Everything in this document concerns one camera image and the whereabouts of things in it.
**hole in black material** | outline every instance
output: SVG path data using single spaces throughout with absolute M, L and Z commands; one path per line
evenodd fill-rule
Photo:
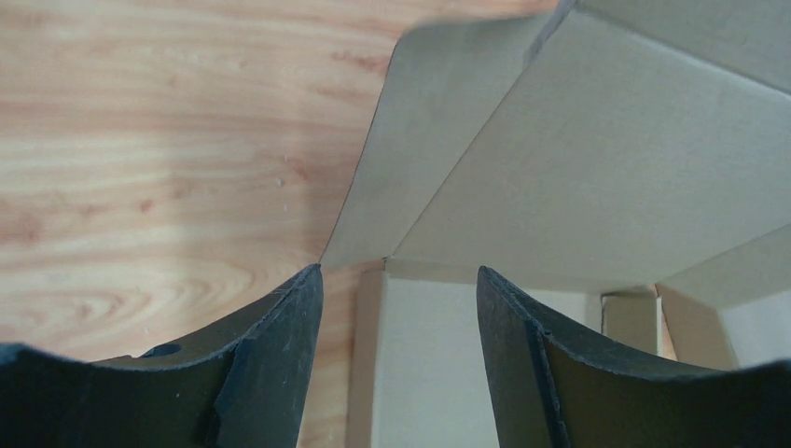
M 166 357 L 168 355 L 172 355 L 173 353 L 178 353 L 180 351 L 181 351 L 181 345 L 177 343 L 164 343 L 162 345 L 157 345 L 151 350 L 148 350 L 147 352 L 143 353 L 141 357 Z

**open cardboard box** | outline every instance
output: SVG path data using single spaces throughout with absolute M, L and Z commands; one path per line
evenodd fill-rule
M 681 361 L 791 356 L 790 5 L 588 0 L 402 37 L 322 259 L 385 259 L 348 445 L 497 446 L 480 265 L 649 352 L 663 307 Z

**wooden surface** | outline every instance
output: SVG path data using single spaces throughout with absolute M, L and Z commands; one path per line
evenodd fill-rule
M 396 39 L 535 0 L 0 0 L 0 340 L 140 355 L 315 262 Z M 343 446 L 354 292 L 326 273 L 301 437 Z

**cardboard box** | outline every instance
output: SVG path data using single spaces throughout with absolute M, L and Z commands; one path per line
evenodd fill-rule
M 385 259 L 358 297 L 348 446 L 498 446 L 480 265 L 646 351 L 663 307 L 681 361 L 791 355 L 788 17 L 588 0 L 406 34 L 322 259 Z

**black rubber piece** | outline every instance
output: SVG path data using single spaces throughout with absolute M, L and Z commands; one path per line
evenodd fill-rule
M 322 301 L 313 265 L 142 357 L 87 363 L 0 344 L 0 446 L 294 447 Z
M 632 349 L 481 268 L 501 448 L 791 446 L 791 361 L 714 371 Z

